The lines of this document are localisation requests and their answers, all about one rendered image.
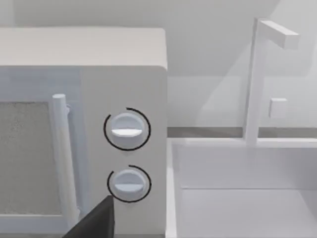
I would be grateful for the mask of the pale microwave oven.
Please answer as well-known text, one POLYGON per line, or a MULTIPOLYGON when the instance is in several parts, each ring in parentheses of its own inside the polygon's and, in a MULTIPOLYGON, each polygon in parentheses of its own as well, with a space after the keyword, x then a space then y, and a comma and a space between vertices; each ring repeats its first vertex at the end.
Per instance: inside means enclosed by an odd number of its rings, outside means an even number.
MULTIPOLYGON (((124 27, 0 27, 0 69, 9 67, 80 70, 88 213, 112 195, 114 238, 165 238, 165 31, 124 27), (122 148, 111 139, 110 120, 121 113, 134 113, 144 122, 143 139, 136 147, 122 148), (122 200, 112 191, 114 175, 126 169, 140 172, 146 180, 144 194, 137 200, 122 200)), ((4 219, 1 225, 0 237, 63 237, 70 230, 67 224, 47 219, 40 224, 35 220, 14 223, 4 219)))

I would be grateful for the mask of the tall white tap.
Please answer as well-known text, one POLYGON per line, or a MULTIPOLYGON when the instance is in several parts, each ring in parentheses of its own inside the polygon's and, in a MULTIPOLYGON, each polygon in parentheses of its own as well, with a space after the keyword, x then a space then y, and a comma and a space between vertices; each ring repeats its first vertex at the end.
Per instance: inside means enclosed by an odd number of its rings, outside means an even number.
POLYGON ((258 140, 268 43, 273 42, 284 50, 297 50, 300 37, 299 33, 270 19, 254 19, 243 126, 243 138, 248 147, 255 147, 258 140))

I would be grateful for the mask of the microwave door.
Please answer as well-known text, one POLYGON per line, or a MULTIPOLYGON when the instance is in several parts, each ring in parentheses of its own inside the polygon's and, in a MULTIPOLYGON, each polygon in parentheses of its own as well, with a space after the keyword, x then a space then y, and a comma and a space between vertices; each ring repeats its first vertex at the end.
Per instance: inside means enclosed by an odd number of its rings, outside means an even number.
POLYGON ((65 67, 0 69, 1 222, 44 219, 67 224, 57 158, 53 95, 64 94, 79 218, 89 211, 86 138, 80 70, 65 67))

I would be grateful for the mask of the white sink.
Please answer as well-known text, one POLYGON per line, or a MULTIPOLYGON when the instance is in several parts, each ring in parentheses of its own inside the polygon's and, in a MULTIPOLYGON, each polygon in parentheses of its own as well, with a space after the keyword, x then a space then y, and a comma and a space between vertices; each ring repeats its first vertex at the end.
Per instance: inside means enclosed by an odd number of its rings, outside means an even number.
POLYGON ((317 139, 168 139, 166 236, 317 238, 317 139))

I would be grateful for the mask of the white microwave knob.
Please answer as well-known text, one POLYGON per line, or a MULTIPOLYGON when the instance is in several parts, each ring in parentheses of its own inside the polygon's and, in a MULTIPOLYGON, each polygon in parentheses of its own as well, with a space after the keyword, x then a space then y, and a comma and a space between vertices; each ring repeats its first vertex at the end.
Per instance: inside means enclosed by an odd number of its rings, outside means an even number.
POLYGON ((122 200, 137 200, 144 194, 146 180, 138 171, 121 170, 114 175, 111 188, 114 194, 122 200))
POLYGON ((145 125, 134 113, 121 113, 110 120, 109 133, 114 144, 119 147, 136 147, 143 139, 145 125))

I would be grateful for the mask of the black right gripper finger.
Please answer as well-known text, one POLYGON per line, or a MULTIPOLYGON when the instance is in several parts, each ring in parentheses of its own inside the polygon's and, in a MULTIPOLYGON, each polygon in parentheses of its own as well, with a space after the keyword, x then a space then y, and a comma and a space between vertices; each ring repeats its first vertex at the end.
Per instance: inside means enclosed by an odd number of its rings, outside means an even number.
POLYGON ((62 238, 114 238, 114 199, 103 199, 62 238))

